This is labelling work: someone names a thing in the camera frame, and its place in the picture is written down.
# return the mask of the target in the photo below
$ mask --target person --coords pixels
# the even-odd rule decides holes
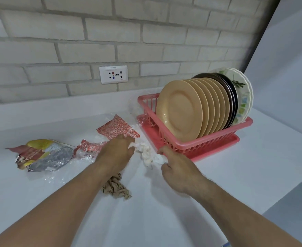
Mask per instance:
[[[0,247],[71,246],[102,185],[122,171],[134,154],[134,147],[128,148],[131,142],[134,142],[132,137],[123,135],[110,140],[93,164],[1,233]],[[184,155],[175,153],[168,146],[158,153],[168,158],[168,164],[161,167],[165,181],[175,191],[199,202],[233,247],[302,247],[287,232],[203,176]]]

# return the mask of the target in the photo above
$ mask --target wall socket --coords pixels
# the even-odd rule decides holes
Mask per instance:
[[[127,82],[128,67],[127,66],[99,67],[99,75],[102,84]]]

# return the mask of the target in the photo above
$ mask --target forearm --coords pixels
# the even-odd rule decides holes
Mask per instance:
[[[213,217],[233,247],[302,247],[287,232],[204,178],[192,195]]]
[[[0,246],[69,247],[107,174],[91,164],[0,234]]]

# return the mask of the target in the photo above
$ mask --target person's left hand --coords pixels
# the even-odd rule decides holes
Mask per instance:
[[[107,180],[121,172],[128,164],[135,151],[135,147],[128,149],[132,142],[135,142],[134,138],[120,134],[103,146],[95,163],[104,172]]]

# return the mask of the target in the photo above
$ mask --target dish rack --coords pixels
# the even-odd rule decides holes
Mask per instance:
[[[137,101],[144,109],[144,114],[137,116],[142,129],[157,149],[164,145],[169,145],[174,151],[186,155],[192,161],[198,161],[239,142],[240,138],[236,136],[235,132],[239,129],[248,127],[253,123],[253,120],[250,117],[247,117],[245,122],[231,126],[227,129],[192,141],[181,142],[156,116],[158,97],[159,93],[138,97]]]

